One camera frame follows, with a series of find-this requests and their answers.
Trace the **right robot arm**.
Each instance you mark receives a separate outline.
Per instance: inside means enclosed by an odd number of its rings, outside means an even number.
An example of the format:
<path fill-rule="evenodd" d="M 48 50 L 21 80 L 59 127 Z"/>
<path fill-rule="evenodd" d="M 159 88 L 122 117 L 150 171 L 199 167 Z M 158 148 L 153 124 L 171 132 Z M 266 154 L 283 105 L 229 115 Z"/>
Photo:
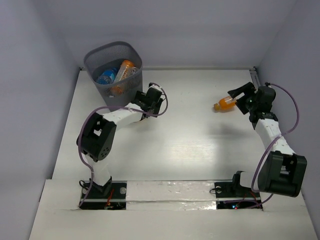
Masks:
<path fill-rule="evenodd" d="M 285 137 L 292 133 L 299 123 L 286 132 L 281 132 L 279 119 L 272 112 L 276 98 L 275 84 L 266 83 L 258 88 L 249 82 L 228 91 L 236 99 L 236 106 L 245 115 L 259 135 L 265 151 L 253 174 L 251 190 L 287 197 L 297 197 L 301 191 L 307 168 L 307 160 L 289 146 Z"/>

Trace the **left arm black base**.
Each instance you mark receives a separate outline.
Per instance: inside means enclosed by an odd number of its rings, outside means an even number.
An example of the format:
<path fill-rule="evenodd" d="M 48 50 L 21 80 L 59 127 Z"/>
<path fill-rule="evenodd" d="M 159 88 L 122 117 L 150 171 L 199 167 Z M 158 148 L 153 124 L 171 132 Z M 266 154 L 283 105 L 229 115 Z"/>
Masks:
<path fill-rule="evenodd" d="M 104 186 L 93 183 L 88 192 L 90 182 L 80 180 L 82 193 L 79 208 L 82 210 L 125 210 L 127 183 L 127 181 L 112 181 L 110 178 Z"/>

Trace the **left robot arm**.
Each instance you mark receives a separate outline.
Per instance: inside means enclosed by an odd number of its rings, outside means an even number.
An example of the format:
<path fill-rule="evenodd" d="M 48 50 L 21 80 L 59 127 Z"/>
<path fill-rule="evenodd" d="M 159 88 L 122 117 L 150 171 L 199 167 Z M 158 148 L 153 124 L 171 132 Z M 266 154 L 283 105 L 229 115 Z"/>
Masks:
<path fill-rule="evenodd" d="M 149 117 L 157 118 L 168 106 L 165 90 L 151 82 L 147 92 L 137 91 L 126 106 L 102 106 L 88 115 L 76 140 L 79 158 L 90 170 L 89 180 L 79 182 L 84 190 L 82 201 L 90 194 L 101 198 L 111 194 L 112 176 L 102 161 L 111 152 L 116 131 Z"/>

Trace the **small orange juice bottle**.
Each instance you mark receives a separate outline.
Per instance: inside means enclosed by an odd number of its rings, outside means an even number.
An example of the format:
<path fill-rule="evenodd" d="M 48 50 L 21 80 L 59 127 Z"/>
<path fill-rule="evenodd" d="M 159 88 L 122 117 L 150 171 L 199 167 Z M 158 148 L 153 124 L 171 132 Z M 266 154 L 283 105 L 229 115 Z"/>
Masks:
<path fill-rule="evenodd" d="M 231 96 L 222 98 L 219 102 L 213 105 L 213 109 L 216 112 L 229 111 L 236 106 L 237 100 Z"/>

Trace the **blue tinted water bottle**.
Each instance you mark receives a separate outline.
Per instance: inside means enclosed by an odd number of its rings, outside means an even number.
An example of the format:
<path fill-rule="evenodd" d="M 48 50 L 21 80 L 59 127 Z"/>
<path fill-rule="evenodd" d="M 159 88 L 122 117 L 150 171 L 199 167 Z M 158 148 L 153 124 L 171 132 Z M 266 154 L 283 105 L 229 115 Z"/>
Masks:
<path fill-rule="evenodd" d="M 112 84 L 116 79 L 118 71 L 119 68 L 116 67 L 108 68 L 96 79 L 95 82 L 101 85 Z"/>

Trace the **clear ribbed plastic bottle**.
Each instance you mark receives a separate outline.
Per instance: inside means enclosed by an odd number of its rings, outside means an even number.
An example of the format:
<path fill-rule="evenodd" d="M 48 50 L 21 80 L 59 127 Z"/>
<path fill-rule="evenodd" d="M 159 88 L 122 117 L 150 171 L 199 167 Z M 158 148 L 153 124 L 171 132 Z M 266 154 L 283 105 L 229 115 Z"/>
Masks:
<path fill-rule="evenodd" d="M 140 71 L 141 69 L 138 67 L 130 67 L 128 69 L 128 77 L 129 78 L 134 78 Z"/>

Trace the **orange bottle white cap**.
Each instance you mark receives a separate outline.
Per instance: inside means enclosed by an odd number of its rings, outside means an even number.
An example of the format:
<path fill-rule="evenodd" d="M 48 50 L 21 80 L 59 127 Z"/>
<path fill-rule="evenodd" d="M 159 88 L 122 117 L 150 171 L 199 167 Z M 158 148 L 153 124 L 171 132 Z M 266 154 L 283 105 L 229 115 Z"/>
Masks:
<path fill-rule="evenodd" d="M 124 60 L 119 68 L 119 71 L 114 80 L 114 86 L 111 88 L 111 93 L 115 96 L 120 95 L 124 92 L 123 84 L 121 83 L 122 80 L 126 79 L 132 72 L 132 68 L 135 65 L 130 60 Z"/>

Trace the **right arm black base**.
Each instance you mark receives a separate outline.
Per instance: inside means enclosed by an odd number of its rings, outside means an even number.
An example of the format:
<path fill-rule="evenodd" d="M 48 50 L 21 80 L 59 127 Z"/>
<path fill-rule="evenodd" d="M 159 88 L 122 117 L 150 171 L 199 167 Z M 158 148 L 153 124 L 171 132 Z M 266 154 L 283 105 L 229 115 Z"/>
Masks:
<path fill-rule="evenodd" d="M 243 187 L 231 181 L 219 181 L 209 191 L 216 197 L 216 208 L 218 210 L 238 210 L 253 206 L 254 209 L 262 209 L 262 202 L 259 193 L 254 193 L 248 187 Z"/>

